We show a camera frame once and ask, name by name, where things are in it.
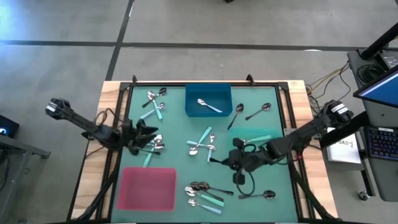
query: monitor screen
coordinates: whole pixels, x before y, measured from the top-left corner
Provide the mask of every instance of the monitor screen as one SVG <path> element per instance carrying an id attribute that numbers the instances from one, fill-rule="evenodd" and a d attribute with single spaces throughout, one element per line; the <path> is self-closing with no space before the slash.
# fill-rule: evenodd
<path id="1" fill-rule="evenodd" d="M 364 100 L 398 107 L 398 71 L 367 86 L 357 94 Z"/>

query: utensil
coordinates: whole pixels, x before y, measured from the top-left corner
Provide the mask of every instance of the utensil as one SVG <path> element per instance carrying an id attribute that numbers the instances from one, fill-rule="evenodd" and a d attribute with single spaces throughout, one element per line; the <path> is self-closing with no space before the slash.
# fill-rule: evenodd
<path id="1" fill-rule="evenodd" d="M 191 197 L 194 197 L 195 195 L 197 195 L 197 196 L 199 196 L 199 197 L 201 197 L 203 199 L 206 199 L 207 201 L 209 201 L 211 203 L 214 203 L 214 204 L 216 204 L 218 206 L 224 207 L 224 202 L 220 202 L 217 199 L 214 199 L 212 197 L 200 194 L 196 190 L 193 190 L 191 187 L 185 187 L 185 193 L 187 193 L 187 195 L 189 195 Z"/>
<path id="2" fill-rule="evenodd" d="M 146 106 L 148 106 L 148 104 L 149 104 L 152 100 L 154 101 L 158 96 L 164 96 L 164 95 L 166 94 L 166 91 L 167 91 L 166 87 L 161 88 L 161 89 L 159 90 L 159 93 L 158 93 L 156 96 L 154 96 L 151 100 L 149 100 L 148 102 L 144 103 L 142 107 L 145 108 Z"/>
<path id="3" fill-rule="evenodd" d="M 149 91 L 148 91 L 148 99 L 152 100 L 152 102 L 154 102 L 155 108 L 157 108 L 156 101 L 153 100 L 154 98 L 155 98 L 155 93 L 154 93 L 153 91 L 150 91 L 150 90 L 149 90 Z M 159 109 L 155 109 L 155 110 L 156 110 L 157 118 L 158 118 L 159 120 L 162 120 L 163 117 L 162 117 L 162 113 L 160 113 L 160 110 L 159 110 Z"/>
<path id="4" fill-rule="evenodd" d="M 264 197 L 265 199 L 273 199 L 276 196 L 275 192 L 272 190 L 266 190 L 264 193 L 260 195 L 239 195 L 239 199 L 245 199 L 249 197 Z"/>
<path id="5" fill-rule="evenodd" d="M 207 106 L 208 108 L 212 109 L 213 111 L 217 112 L 217 113 L 222 113 L 222 111 L 220 111 L 219 109 L 208 105 L 203 99 L 198 99 L 198 103 L 202 106 Z"/>
<path id="6" fill-rule="evenodd" d="M 145 119 L 145 118 L 147 118 L 149 115 L 151 115 L 155 110 L 157 110 L 157 109 L 161 110 L 161 109 L 163 109 L 163 108 L 164 108 L 164 103 L 160 103 L 158 107 L 156 107 L 155 109 L 151 110 L 150 112 L 148 112 L 148 113 L 142 115 L 142 116 L 140 117 L 140 119 Z"/>
<path id="7" fill-rule="evenodd" d="M 250 140 L 243 140 L 243 143 L 247 144 L 247 143 L 250 143 L 250 142 L 266 141 L 266 140 L 270 140 L 271 138 L 272 137 L 270 135 L 261 136 L 261 137 L 250 139 Z"/>
<path id="8" fill-rule="evenodd" d="M 210 144 L 216 139 L 216 135 L 214 133 L 210 134 Z M 209 152 L 207 153 L 207 162 L 210 162 L 212 150 L 209 148 Z"/>
<path id="9" fill-rule="evenodd" d="M 231 129 L 233 123 L 235 122 L 237 115 L 243 112 L 243 109 L 244 109 L 243 103 L 240 103 L 236 106 L 236 109 L 235 109 L 236 115 L 235 115 L 234 119 L 231 121 L 231 124 L 228 125 L 228 128 L 227 128 L 228 131 Z"/>
<path id="10" fill-rule="evenodd" d="M 248 119 L 252 118 L 254 115 L 260 113 L 261 111 L 267 111 L 267 110 L 269 110 L 270 108 L 271 108 L 271 104 L 270 104 L 270 103 L 264 103 L 264 105 L 261 107 L 261 110 L 255 112 L 254 114 L 252 114 L 252 115 L 250 115 L 250 116 L 247 116 L 247 117 L 245 118 L 245 120 L 248 120 Z"/>
<path id="11" fill-rule="evenodd" d="M 210 185 L 209 185 L 208 182 L 200 182 L 200 186 L 203 187 L 204 189 L 206 189 L 206 191 L 207 191 L 208 189 L 211 189 L 211 190 L 217 190 L 217 191 L 219 191 L 219 192 L 223 192 L 223 193 L 228 194 L 228 195 L 234 195 L 234 192 L 232 192 L 232 191 L 229 191 L 229 190 L 220 190 L 220 189 L 216 189 L 216 188 L 210 187 Z"/>
<path id="12" fill-rule="evenodd" d="M 190 144 L 193 146 L 207 147 L 208 149 L 213 150 L 213 151 L 216 150 L 216 146 L 214 146 L 214 145 L 198 144 L 197 142 L 193 142 L 193 141 L 187 141 L 187 144 Z"/>
<path id="13" fill-rule="evenodd" d="M 218 209 L 216 209 L 216 208 L 211 208 L 211 207 L 206 206 L 206 205 L 201 205 L 201 204 L 199 204 L 199 203 L 198 203 L 195 199 L 193 199 L 193 198 L 191 198 L 190 200 L 188 200 L 188 203 L 189 203 L 192 207 L 200 206 L 200 207 L 205 208 L 205 209 L 207 209 L 207 210 L 209 210 L 209 211 L 212 211 L 212 212 L 214 212 L 214 213 L 221 214 L 221 211 L 220 211 L 220 210 L 218 210 Z"/>
<path id="14" fill-rule="evenodd" d="M 156 150 L 162 150 L 164 149 L 164 144 L 163 144 L 163 136 L 161 134 L 156 135 L 156 137 L 154 138 L 155 144 L 152 147 L 152 149 L 150 149 L 151 152 Z M 144 165 L 142 165 L 143 167 L 147 167 L 148 163 L 152 157 L 153 153 L 148 153 L 147 157 L 145 158 L 144 161 Z"/>
<path id="15" fill-rule="evenodd" d="M 194 155 L 198 154 L 198 146 L 200 145 L 200 143 L 203 140 L 205 140 L 205 137 L 210 133 L 210 131 L 211 131 L 211 127 L 207 127 L 206 131 L 202 134 L 201 138 L 199 139 L 198 144 L 189 149 L 190 156 L 194 156 Z"/>
<path id="16" fill-rule="evenodd" d="M 202 190 L 202 191 L 206 192 L 208 195 L 212 196 L 213 198 L 219 200 L 220 202 L 224 202 L 224 199 L 222 197 L 219 197 L 217 195 L 214 195 L 214 194 L 208 192 L 206 189 L 203 188 L 203 186 L 199 182 L 192 182 L 191 188 L 193 190 Z"/>

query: desk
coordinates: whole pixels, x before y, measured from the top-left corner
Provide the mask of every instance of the desk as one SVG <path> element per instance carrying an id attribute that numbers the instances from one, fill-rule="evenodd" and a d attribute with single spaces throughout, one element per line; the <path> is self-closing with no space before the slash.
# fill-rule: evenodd
<path id="1" fill-rule="evenodd" d="M 241 81 L 212 81 L 212 82 L 241 82 Z M 261 82 L 274 82 L 277 81 L 257 81 Z M 292 111 L 295 118 L 295 124 L 297 127 L 309 122 L 312 119 L 312 113 L 310 111 L 310 106 L 305 91 L 304 82 L 301 80 L 295 81 L 282 81 L 288 83 L 290 101 L 292 104 Z M 146 83 L 165 83 L 165 82 L 146 82 Z M 116 102 L 119 96 L 119 89 L 121 82 L 105 82 L 101 92 L 101 97 L 99 99 L 98 113 L 105 110 L 105 108 L 112 108 L 115 110 Z M 123 94 L 122 105 L 120 116 L 124 116 L 124 111 L 127 102 L 127 93 L 125 91 Z M 287 107 L 287 98 L 284 91 L 281 91 L 281 100 L 284 107 L 284 116 L 287 127 L 291 127 L 292 124 L 289 119 L 289 112 Z M 112 126 L 112 119 L 108 118 L 105 124 Z M 87 154 L 101 147 L 96 141 L 89 143 L 87 148 Z M 92 202 L 96 194 L 98 193 L 104 172 L 104 165 L 107 155 L 107 150 L 98 151 L 92 154 L 83 164 L 81 170 L 81 176 L 76 185 L 76 192 L 71 204 L 71 210 L 68 218 L 76 218 L 81 215 L 87 206 Z M 114 163 L 116 162 L 117 152 L 113 153 L 111 159 L 111 170 L 114 168 Z M 321 204 L 327 209 L 327 211 L 333 216 L 337 217 L 336 207 L 331 194 L 331 188 L 326 173 L 326 167 L 323 161 L 322 152 L 318 149 L 307 148 L 303 154 L 305 170 L 307 172 L 308 181 L 310 188 L 315 196 L 319 199 Z M 103 207 L 103 216 L 108 213 L 109 203 L 110 203 L 111 190 L 108 191 Z M 300 201 L 303 209 L 303 217 L 309 217 L 307 210 L 307 201 L 304 194 L 299 190 Z"/>

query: computer monitor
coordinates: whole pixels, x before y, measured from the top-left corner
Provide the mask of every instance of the computer monitor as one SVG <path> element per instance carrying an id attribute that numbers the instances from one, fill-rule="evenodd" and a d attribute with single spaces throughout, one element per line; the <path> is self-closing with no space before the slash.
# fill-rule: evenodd
<path id="1" fill-rule="evenodd" d="M 353 96 L 398 108 L 398 66 L 363 86 Z"/>

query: white paper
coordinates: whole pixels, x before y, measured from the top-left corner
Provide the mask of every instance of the white paper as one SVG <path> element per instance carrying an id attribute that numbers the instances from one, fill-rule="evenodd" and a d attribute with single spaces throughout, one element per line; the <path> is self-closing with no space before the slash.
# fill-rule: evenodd
<path id="1" fill-rule="evenodd" d="M 333 162 L 349 162 L 360 164 L 361 158 L 359 157 L 358 146 L 356 145 L 355 134 L 344 138 L 333 145 L 327 147 L 329 161 Z"/>

